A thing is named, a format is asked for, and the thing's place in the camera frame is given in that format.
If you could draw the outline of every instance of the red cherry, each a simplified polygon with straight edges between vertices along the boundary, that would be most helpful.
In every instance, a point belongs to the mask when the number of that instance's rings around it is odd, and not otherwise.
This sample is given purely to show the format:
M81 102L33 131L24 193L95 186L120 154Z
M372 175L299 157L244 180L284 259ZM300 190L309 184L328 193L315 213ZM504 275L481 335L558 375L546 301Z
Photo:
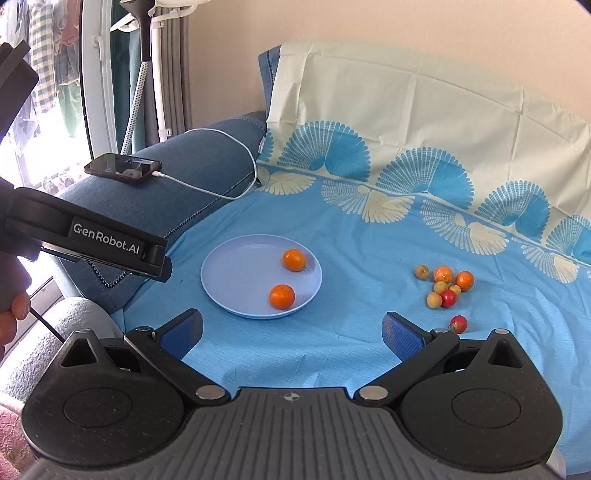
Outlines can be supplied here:
M441 299L443 300L441 306L445 309L453 307L457 302L457 295L453 290L443 290L439 295L441 295Z
M464 333L468 328L468 320L464 315L456 315L452 318L452 321L449 322L449 329L454 333Z

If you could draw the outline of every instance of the curtain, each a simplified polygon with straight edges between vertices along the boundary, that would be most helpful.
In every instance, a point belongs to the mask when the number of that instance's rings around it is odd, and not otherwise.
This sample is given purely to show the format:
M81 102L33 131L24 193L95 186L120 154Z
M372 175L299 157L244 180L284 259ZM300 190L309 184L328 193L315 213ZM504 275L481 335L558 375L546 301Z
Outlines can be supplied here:
M113 2L112 24L123 18L127 12L119 2ZM118 150L121 150L129 110L138 81L141 64L139 31L131 33L116 30L111 32L111 70L113 76L113 100L115 105L115 130ZM138 112L135 130L132 137L132 151L137 152L145 147L158 143L158 122L154 97L154 79L152 67L144 85L143 102Z
M156 15L170 9L157 9ZM185 133L192 126L189 86L188 17L167 20L160 29L162 58L162 94L165 126L172 136Z

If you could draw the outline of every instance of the black cable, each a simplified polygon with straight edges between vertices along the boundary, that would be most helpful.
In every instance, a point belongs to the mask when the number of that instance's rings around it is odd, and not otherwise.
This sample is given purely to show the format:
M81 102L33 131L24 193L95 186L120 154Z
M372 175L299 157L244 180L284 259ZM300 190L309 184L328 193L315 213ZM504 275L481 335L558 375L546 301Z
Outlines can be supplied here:
M62 337L59 333L57 333L57 330L55 328L53 328L51 325L49 325L49 323L47 323L47 321L45 320L45 318L43 318L41 315L39 315L35 309L31 309L31 313L33 314L33 316L39 320L43 325L45 325L47 327L47 329L53 333L53 335L55 335L55 337L61 342L64 343L66 340L64 339L64 337Z

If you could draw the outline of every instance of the wall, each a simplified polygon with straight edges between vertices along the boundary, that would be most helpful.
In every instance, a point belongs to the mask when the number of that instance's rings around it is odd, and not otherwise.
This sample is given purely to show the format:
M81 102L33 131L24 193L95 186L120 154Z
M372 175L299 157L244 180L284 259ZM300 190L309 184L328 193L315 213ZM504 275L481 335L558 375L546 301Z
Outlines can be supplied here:
M454 57L591 121L591 15L575 0L212 0L190 17L194 126L264 109L258 54L303 39Z

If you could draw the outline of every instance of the fruit pile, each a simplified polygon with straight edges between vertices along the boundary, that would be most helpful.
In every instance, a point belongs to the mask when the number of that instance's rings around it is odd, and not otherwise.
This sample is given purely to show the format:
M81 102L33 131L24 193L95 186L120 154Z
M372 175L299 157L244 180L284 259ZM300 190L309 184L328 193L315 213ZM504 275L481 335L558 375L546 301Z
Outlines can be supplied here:
M419 265L414 269L414 275L419 280L427 280L430 277L429 269L425 265ZM474 275L468 271L460 272L453 277L450 267L442 265L433 271L433 291L427 295L427 305L431 309L453 307L460 295L468 291L474 285ZM450 328L456 333L466 331L468 321L462 315L456 315L450 322Z
M306 267L306 256L297 248L283 254L283 265L292 272L301 272ZM296 300L296 293L289 285L277 285L269 292L269 303L277 310L287 310Z

